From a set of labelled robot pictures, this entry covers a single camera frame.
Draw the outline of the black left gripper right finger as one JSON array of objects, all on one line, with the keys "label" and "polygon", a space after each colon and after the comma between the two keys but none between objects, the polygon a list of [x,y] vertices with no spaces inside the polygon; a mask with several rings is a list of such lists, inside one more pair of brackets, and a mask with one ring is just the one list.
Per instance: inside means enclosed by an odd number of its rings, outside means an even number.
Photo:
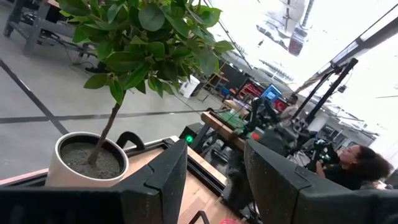
[{"label": "black left gripper right finger", "polygon": [[299,190],[310,186],[297,165],[255,140],[245,142],[244,164],[263,224],[292,224]]}]

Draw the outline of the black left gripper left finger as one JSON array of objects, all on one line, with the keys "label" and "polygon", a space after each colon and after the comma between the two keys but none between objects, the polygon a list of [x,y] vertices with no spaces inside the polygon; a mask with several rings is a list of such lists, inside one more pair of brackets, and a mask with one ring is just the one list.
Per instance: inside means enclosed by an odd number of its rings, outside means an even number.
[{"label": "black left gripper left finger", "polygon": [[187,176],[187,143],[180,139],[115,187],[123,224],[177,224]]}]

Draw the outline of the black box with green light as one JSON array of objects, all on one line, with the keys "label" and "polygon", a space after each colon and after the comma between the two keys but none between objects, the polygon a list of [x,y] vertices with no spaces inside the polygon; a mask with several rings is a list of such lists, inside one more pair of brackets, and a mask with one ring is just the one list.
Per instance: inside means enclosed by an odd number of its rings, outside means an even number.
[{"label": "black box with green light", "polygon": [[203,125],[201,123],[193,123],[184,127],[179,138],[186,140],[187,144],[194,142]]}]

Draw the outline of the wooden neighbouring work table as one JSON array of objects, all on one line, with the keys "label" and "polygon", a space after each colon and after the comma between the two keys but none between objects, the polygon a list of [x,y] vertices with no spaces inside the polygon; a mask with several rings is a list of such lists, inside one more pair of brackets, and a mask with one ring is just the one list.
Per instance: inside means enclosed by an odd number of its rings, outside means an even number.
[{"label": "wooden neighbouring work table", "polygon": [[230,142],[236,149],[244,151],[244,140],[239,138],[226,122],[213,116],[210,111],[201,114],[201,120],[209,127],[213,128],[218,134]]}]

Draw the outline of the person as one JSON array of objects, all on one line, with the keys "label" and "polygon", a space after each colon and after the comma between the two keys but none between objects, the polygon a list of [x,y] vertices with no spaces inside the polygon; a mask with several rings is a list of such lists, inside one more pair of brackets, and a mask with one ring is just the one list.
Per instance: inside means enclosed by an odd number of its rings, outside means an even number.
[{"label": "person", "polygon": [[350,190],[359,190],[366,182],[389,176],[393,166],[380,154],[362,145],[352,145],[340,152],[340,161],[323,167],[317,161],[315,173]]},{"label": "person", "polygon": [[298,99],[299,98],[298,98],[297,95],[292,94],[290,96],[290,98],[287,100],[287,104],[288,104],[287,107],[279,115],[280,121],[282,123],[288,123],[292,119],[294,114],[297,112],[297,110],[298,110],[298,106],[297,106]]}]

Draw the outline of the blue lit computer screen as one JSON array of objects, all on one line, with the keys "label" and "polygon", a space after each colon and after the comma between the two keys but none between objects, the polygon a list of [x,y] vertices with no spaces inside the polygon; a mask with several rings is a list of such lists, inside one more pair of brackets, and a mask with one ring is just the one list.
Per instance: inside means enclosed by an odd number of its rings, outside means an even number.
[{"label": "blue lit computer screen", "polygon": [[270,84],[262,93],[261,98],[273,103],[280,96],[282,96],[282,92],[274,84]]}]

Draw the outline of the white round plant pot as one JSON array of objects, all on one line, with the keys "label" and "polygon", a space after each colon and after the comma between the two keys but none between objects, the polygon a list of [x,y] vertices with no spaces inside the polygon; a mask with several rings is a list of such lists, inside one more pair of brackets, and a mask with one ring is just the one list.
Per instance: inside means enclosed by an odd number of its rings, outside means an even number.
[{"label": "white round plant pot", "polygon": [[129,169],[124,150],[105,139],[95,164],[88,158],[95,151],[100,135],[88,132],[68,133],[55,144],[45,181],[46,187],[112,187]]}]

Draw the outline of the white waste bin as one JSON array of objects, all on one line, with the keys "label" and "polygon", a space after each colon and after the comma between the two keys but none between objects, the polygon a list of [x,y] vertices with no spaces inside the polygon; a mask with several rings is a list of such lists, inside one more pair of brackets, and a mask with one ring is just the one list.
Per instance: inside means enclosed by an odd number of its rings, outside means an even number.
[{"label": "white waste bin", "polygon": [[189,76],[185,82],[182,83],[179,93],[185,98],[190,98],[195,88],[200,84],[200,81],[193,75]]}]

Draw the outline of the green leafy potted tree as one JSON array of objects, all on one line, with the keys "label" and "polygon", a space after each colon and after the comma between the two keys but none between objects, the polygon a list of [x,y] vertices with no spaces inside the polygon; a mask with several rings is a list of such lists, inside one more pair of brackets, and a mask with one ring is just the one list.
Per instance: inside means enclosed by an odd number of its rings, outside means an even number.
[{"label": "green leafy potted tree", "polygon": [[219,56],[233,49],[210,33],[221,10],[200,0],[57,0],[62,12],[78,22],[73,41],[90,41],[104,64],[87,89],[107,86],[115,100],[94,151],[94,164],[128,90],[147,88],[173,94],[180,80],[219,72]]}]

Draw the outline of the grey metal workbench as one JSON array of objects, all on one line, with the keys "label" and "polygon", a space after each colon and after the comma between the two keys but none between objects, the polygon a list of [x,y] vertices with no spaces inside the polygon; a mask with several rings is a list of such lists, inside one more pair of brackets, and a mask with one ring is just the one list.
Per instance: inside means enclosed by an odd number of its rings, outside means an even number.
[{"label": "grey metal workbench", "polygon": [[92,56],[89,43],[75,44],[72,42],[75,26],[67,22],[51,22],[46,19],[52,7],[59,7],[57,0],[0,0],[1,3],[11,3],[12,10],[7,18],[4,36],[10,37],[16,31],[26,43],[24,55],[30,55],[34,47],[40,44],[61,45],[66,49]]}]

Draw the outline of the black arched bracket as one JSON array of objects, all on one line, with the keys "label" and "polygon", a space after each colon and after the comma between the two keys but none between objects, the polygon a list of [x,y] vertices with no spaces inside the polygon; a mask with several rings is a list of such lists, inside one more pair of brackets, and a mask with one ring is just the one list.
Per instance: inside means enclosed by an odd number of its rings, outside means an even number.
[{"label": "black arched bracket", "polygon": [[130,131],[123,132],[116,141],[116,144],[123,149],[127,142],[133,143],[136,146],[137,151],[143,151],[146,148],[142,139]]}]

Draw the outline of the black slanted frame post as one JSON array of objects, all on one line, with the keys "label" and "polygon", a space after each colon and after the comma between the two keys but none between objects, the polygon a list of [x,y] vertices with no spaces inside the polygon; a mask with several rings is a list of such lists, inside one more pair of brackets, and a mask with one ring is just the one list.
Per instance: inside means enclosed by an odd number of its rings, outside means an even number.
[{"label": "black slanted frame post", "polygon": [[299,113],[304,109],[304,107],[312,99],[312,97],[315,95],[317,90],[324,84],[324,82],[328,78],[330,78],[333,74],[335,75],[337,74],[338,78],[330,85],[329,89],[325,92],[325,94],[321,97],[321,99],[316,103],[315,107],[309,112],[309,114],[304,119],[304,123],[307,126],[309,124],[312,124],[312,122],[315,120],[315,115],[319,112],[321,107],[325,104],[327,99],[329,99],[332,93],[337,89],[339,84],[345,79],[349,71],[352,70],[358,62],[359,62],[358,59],[352,58],[349,60],[349,62],[343,63],[342,65],[331,64],[330,71],[325,72],[325,74],[321,77],[319,83],[310,92],[310,94],[307,96],[307,98],[304,100],[304,102],[295,112],[295,114],[292,117],[292,120],[294,120],[299,115]]}]

